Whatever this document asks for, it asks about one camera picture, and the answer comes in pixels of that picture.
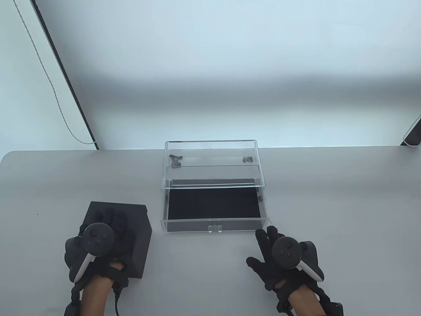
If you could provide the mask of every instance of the black foam lining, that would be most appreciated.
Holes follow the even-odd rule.
[[[255,187],[170,190],[168,219],[260,217]]]

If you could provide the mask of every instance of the white wall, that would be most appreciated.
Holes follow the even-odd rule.
[[[417,0],[37,0],[100,148],[398,145]]]
[[[77,137],[91,142],[31,2],[17,0]],[[0,160],[13,150],[95,149],[72,138],[12,0],[0,1]]]

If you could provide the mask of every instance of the gray table surface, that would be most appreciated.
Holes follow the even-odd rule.
[[[70,302],[64,242],[90,201],[146,204],[153,233],[128,315],[278,315],[247,267],[252,232],[167,234],[163,150],[12,152],[0,164],[0,311],[62,315]],[[419,315],[421,152],[408,147],[261,149],[272,222],[312,240],[324,290],[346,315]],[[114,315],[109,297],[106,315]]]

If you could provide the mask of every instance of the vr controller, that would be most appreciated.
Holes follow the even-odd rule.
[[[325,275],[319,268],[316,246],[311,241],[299,243],[291,237],[281,237],[272,247],[275,262],[284,269],[303,270],[317,282],[323,282]]]
[[[66,253],[74,253],[75,258],[70,267],[69,279],[76,283],[85,273],[96,257],[107,254],[114,245],[114,232],[107,224],[97,222],[89,225],[82,236],[70,238],[66,241]]]

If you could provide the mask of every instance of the white cord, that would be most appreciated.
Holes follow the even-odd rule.
[[[408,136],[408,134],[410,133],[410,131],[412,131],[412,128],[414,128],[414,126],[420,121],[421,119],[421,114],[419,117],[417,117],[417,119],[414,121],[414,123],[411,125],[411,127],[407,130],[407,132],[405,133],[404,137],[403,137],[403,143],[409,147],[419,147],[419,145],[410,145],[406,142],[405,138]]]
[[[64,118],[63,111],[61,110],[61,106],[60,106],[59,99],[58,99],[58,97],[57,97],[56,89],[54,88],[54,85],[53,85],[53,83],[51,82],[51,79],[50,79],[50,76],[49,76],[49,75],[48,75],[48,73],[47,73],[47,70],[45,70],[44,63],[43,63],[43,61],[41,60],[40,54],[38,53],[38,49],[37,49],[37,47],[36,47],[36,45],[35,45],[35,43],[34,43],[34,40],[33,40],[32,36],[31,36],[31,33],[29,32],[28,26],[27,26],[27,25],[26,25],[26,23],[25,23],[25,20],[24,20],[24,18],[23,18],[23,16],[22,16],[22,14],[21,14],[21,11],[19,10],[19,7],[18,7],[18,5],[17,5],[17,3],[16,3],[16,0],[12,0],[12,1],[13,1],[13,3],[15,4],[16,10],[18,11],[18,14],[19,14],[19,16],[20,16],[20,18],[21,18],[21,20],[22,20],[23,25],[25,26],[25,29],[26,29],[26,31],[27,31],[27,33],[28,33],[28,36],[29,36],[29,39],[30,39],[30,40],[31,40],[31,42],[32,42],[32,46],[34,46],[35,53],[37,53],[38,60],[40,61],[41,67],[43,68],[44,73],[45,73],[45,75],[46,75],[46,77],[47,77],[47,79],[48,79],[48,82],[50,83],[51,89],[53,90],[54,97],[56,98],[56,102],[57,102],[57,105],[58,105],[58,107],[59,107],[59,110],[60,110],[60,113],[61,113],[61,117],[63,118],[64,124],[66,125],[67,129],[69,130],[69,132],[70,132],[70,134],[73,136],[73,138],[74,138],[75,140],[77,140],[79,143],[86,144],[86,145],[95,144],[96,142],[91,142],[91,143],[85,143],[85,142],[82,142],[82,141],[81,141],[80,139],[78,139],[78,138],[77,138],[77,137],[76,137],[76,136],[72,133],[72,131],[70,130],[70,127],[69,127],[69,125],[67,124],[66,119]]]

